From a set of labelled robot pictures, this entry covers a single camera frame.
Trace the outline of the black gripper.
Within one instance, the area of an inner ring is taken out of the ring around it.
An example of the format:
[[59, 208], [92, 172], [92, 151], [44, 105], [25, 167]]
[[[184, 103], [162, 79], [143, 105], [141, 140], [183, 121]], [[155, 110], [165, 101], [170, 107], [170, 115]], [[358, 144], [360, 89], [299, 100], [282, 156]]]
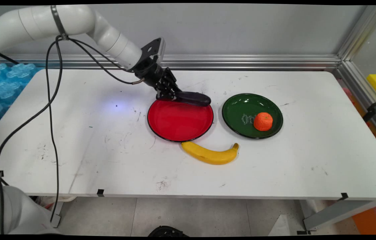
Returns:
[[182, 91], [171, 70], [168, 67], [162, 68], [158, 64], [158, 56], [140, 61], [131, 71], [137, 78], [143, 80], [143, 83], [154, 88], [157, 92], [156, 100], [174, 101], [177, 98], [176, 93]]

